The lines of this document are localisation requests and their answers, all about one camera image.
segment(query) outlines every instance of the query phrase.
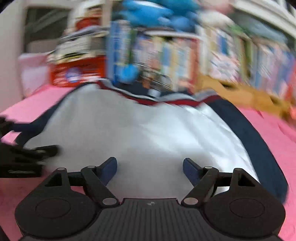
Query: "red box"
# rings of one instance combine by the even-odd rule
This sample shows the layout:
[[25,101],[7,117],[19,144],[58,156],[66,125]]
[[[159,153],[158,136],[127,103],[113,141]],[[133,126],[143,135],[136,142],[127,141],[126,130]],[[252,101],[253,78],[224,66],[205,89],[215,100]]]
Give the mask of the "red box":
[[81,83],[105,78],[105,60],[105,56],[99,56],[51,65],[51,84],[59,87],[76,87]]

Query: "wall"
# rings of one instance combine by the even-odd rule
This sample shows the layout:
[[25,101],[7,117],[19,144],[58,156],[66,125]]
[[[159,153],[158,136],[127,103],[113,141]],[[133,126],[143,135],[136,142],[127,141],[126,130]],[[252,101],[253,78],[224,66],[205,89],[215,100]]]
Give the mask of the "wall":
[[0,112],[22,100],[17,58],[22,49],[23,0],[0,13]]

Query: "stuffed toy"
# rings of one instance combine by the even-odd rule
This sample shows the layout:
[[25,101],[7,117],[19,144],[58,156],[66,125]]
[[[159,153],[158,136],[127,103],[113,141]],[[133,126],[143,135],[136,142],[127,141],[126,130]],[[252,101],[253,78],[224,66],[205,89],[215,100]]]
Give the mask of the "stuffed toy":
[[158,27],[160,19],[173,15],[172,10],[148,1],[124,0],[123,6],[125,10],[121,11],[121,15],[132,27]]
[[172,16],[170,19],[160,18],[160,25],[164,27],[173,28],[177,32],[193,33],[195,31],[196,16],[193,15],[193,12],[191,13],[191,19],[183,16]]
[[151,0],[174,12],[175,16],[185,16],[187,12],[196,12],[200,9],[196,0]]
[[[176,0],[161,0],[162,4],[167,6],[172,6],[176,9],[178,4],[173,4],[178,2]],[[188,10],[197,10],[197,5],[192,2],[192,0],[182,1],[185,7],[182,11],[176,14],[172,9],[168,9],[163,5],[157,4],[159,0],[154,0],[153,2],[148,1],[134,1],[134,0],[124,0],[123,6],[125,10],[121,11],[120,14],[124,19],[131,23],[132,27],[159,27],[166,26],[173,28],[176,31],[183,32],[194,32],[195,19],[188,19],[182,14],[186,14]]]

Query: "white cloth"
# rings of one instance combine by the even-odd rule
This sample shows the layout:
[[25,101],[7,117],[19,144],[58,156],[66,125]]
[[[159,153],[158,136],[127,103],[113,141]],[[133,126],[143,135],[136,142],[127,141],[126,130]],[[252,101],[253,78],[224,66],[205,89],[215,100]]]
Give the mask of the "white cloth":
[[120,200],[182,200],[193,188],[182,170],[185,158],[221,172],[243,168],[258,180],[239,138],[205,103],[196,109],[145,106],[96,84],[68,95],[44,131],[25,146],[44,145],[62,147],[49,161],[51,171],[80,171],[114,156],[118,170],[107,187]]

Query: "pink bedsheet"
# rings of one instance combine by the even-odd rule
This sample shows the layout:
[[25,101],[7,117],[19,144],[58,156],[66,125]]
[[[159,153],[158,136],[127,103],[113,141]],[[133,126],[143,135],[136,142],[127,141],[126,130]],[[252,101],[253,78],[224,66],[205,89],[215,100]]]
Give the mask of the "pink bedsheet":
[[[45,110],[55,104],[72,88],[46,87],[39,92],[5,110],[1,115],[21,122],[31,122]],[[258,130],[275,156],[289,184],[289,192],[285,203],[286,220],[281,229],[280,237],[284,241],[295,240],[296,206],[296,131],[280,119],[254,110],[240,109],[252,125]],[[16,133],[9,133],[3,140],[13,142]],[[17,241],[21,233],[14,220],[17,204],[33,190],[41,178],[0,179],[0,225],[11,241]]]

